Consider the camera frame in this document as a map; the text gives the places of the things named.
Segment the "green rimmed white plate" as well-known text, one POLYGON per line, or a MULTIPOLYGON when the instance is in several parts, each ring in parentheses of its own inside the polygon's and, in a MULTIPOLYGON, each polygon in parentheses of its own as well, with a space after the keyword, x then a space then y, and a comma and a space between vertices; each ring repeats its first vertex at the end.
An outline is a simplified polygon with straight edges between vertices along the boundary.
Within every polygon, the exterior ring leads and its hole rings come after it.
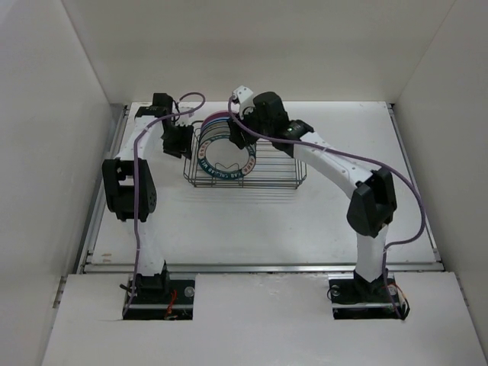
POLYGON ((197 149, 197 163, 213 178, 232 181, 245 177, 257 163, 255 145, 238 148, 228 140, 205 143, 197 149))

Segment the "grey wire dish rack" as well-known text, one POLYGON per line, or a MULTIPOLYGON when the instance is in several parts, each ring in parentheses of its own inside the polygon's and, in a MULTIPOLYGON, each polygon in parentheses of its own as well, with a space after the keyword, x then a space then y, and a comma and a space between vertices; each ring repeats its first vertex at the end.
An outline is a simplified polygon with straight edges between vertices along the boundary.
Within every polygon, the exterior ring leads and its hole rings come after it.
POLYGON ((230 142, 223 118, 192 124, 192 157, 183 175, 196 188, 297 189, 307 177, 307 165, 275 149, 265 140, 239 149, 230 142))

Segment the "white plate flower outline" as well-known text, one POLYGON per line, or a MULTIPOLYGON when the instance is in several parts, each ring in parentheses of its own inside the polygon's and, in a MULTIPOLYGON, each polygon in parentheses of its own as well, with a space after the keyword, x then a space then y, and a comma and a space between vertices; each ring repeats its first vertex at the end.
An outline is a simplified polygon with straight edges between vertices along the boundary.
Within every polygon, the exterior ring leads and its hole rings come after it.
POLYGON ((199 136, 198 147, 203 146, 205 143, 212 143, 216 140, 228 140, 230 138, 230 131, 224 128, 215 128, 202 133, 199 136))

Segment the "white plate orange sunburst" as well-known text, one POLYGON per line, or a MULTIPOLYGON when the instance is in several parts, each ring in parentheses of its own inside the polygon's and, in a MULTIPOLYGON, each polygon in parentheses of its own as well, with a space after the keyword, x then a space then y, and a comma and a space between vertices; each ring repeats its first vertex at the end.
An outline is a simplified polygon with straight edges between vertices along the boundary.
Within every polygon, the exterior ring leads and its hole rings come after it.
POLYGON ((210 139, 213 136, 226 136, 230 135, 230 128, 228 122, 225 121, 217 121, 214 123, 208 123, 201 128, 201 133, 199 136, 200 141, 205 141, 210 139))

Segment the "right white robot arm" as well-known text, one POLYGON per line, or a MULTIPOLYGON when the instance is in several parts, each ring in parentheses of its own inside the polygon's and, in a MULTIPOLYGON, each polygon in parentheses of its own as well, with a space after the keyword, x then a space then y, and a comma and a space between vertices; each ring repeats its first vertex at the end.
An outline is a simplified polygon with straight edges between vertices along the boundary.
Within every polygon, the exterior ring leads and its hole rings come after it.
POLYGON ((302 120, 288 117, 281 98, 272 91, 255 95, 247 87, 233 91, 228 105, 239 110, 230 115, 230 141, 244 149, 258 140, 321 173, 349 199, 346 220, 357 235, 358 258, 353 291, 362 300, 380 293, 385 279, 383 250, 388 226, 397 209, 393 176, 386 169, 367 169, 355 158, 333 148, 302 120))

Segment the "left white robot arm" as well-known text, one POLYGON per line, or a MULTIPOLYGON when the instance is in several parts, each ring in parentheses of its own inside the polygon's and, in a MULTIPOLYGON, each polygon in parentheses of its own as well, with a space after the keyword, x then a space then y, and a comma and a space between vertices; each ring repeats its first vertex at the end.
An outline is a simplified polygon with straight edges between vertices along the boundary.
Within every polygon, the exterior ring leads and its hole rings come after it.
POLYGON ((136 241, 133 280, 126 291, 133 296, 144 292, 157 303, 169 297, 171 285, 164 279, 165 259, 152 219, 157 190, 149 161, 159 153, 191 158, 191 114, 190 108, 180 108, 172 96, 155 93, 152 104, 136 112, 133 132, 120 152, 102 163, 108 209, 127 225, 136 241))

